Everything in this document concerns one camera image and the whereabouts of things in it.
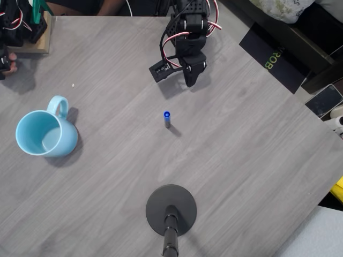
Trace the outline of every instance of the blue cap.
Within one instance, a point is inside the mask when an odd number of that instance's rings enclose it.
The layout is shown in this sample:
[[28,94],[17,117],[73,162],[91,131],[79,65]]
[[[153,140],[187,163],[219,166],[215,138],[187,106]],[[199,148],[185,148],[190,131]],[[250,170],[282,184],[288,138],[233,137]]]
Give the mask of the blue cap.
[[165,118],[165,121],[170,121],[170,112],[169,111],[165,111],[164,113],[163,113],[163,116],[164,116],[164,118]]

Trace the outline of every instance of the black pole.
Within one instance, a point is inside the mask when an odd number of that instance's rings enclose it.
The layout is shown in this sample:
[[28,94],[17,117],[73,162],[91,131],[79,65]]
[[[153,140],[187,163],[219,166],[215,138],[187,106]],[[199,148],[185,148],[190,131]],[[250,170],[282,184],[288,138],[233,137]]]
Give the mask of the black pole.
[[166,208],[165,214],[165,240],[163,244],[164,257],[177,257],[177,209],[174,205],[169,205]]

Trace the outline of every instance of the yellow object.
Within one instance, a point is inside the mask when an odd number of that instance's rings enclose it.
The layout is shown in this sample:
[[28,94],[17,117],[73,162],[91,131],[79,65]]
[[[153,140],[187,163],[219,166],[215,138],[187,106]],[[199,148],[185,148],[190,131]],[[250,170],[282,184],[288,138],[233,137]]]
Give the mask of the yellow object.
[[341,203],[343,203],[343,177],[331,188],[330,191]]

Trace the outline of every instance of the person's hand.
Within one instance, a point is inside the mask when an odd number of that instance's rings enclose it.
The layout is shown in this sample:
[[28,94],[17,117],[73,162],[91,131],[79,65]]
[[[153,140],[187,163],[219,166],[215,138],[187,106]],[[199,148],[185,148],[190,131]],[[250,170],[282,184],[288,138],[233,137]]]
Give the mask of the person's hand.
[[17,55],[16,55],[15,53],[12,52],[12,53],[9,54],[9,59],[10,59],[10,61],[11,61],[11,65],[10,65],[11,70],[9,70],[9,71],[3,71],[3,74],[4,74],[6,77],[9,76],[9,75],[11,75],[11,74],[13,74],[13,73],[15,73],[15,72],[18,70],[17,65],[16,65]]

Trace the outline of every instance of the cable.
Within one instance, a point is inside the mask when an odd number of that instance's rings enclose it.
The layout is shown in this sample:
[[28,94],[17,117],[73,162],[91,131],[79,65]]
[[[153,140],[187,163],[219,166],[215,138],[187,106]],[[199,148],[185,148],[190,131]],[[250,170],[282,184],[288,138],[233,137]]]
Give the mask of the cable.
[[207,23],[211,24],[213,27],[216,27],[216,28],[218,28],[218,29],[220,29],[220,30],[222,29],[221,26],[219,26],[218,24],[216,24],[216,23],[214,23],[214,22],[208,21]]
[[170,23],[167,25],[165,31],[162,34],[161,37],[161,41],[160,41],[160,51],[161,51],[161,57],[162,59],[164,59],[164,54],[163,54],[163,38],[165,37],[165,35],[167,34],[167,30],[170,29],[170,27],[175,23],[175,21],[180,17],[180,15],[194,2],[195,0],[191,0],[179,13],[177,16],[175,16],[175,18],[173,20],[170,21]]
[[173,64],[174,66],[178,67],[178,68],[181,68],[181,66],[179,66],[179,65],[176,64],[176,63],[173,63],[172,61],[170,61],[170,60],[167,58],[166,52],[165,52],[165,50],[164,50],[164,47],[165,47],[165,44],[166,44],[169,40],[171,40],[171,39],[173,39],[173,38],[175,38],[175,37],[177,37],[177,36],[181,36],[181,35],[189,35],[189,32],[180,32],[180,33],[177,33],[177,34],[175,34],[175,35],[173,35],[173,36],[167,38],[167,39],[165,40],[165,42],[163,43],[163,46],[162,46],[163,55],[164,55],[165,60],[166,60],[167,62]]
[[20,7],[19,7],[19,5],[18,5],[18,0],[16,0],[16,3],[17,3],[17,7],[18,7],[18,9],[19,9],[19,11],[20,11],[19,23],[18,23],[18,25],[16,25],[16,26],[13,27],[13,28],[3,28],[3,29],[7,29],[7,30],[9,30],[9,31],[12,31],[12,30],[14,30],[14,29],[19,28],[20,25],[21,25],[21,23],[22,23],[22,21],[23,21],[23,12],[21,11],[21,9],[20,9]]
[[206,0],[206,3],[207,3],[207,7],[208,7],[208,14],[207,14],[207,17],[210,16],[210,13],[211,13],[211,6],[210,6],[210,2],[208,0]]
[[128,4],[129,10],[130,10],[130,14],[131,14],[131,17],[132,17],[132,11],[131,11],[131,6],[129,4],[129,0],[126,0],[126,3]]
[[30,26],[26,22],[24,22],[24,21],[23,21],[23,23],[24,23],[24,27],[32,32],[32,29],[30,28]]
[[[218,20],[219,20],[219,9],[218,9],[218,4],[216,2],[216,0],[213,0],[214,6],[215,6],[215,23],[218,24]],[[211,26],[210,28],[210,32],[206,35],[206,37],[211,36],[211,34],[213,33],[215,27]]]

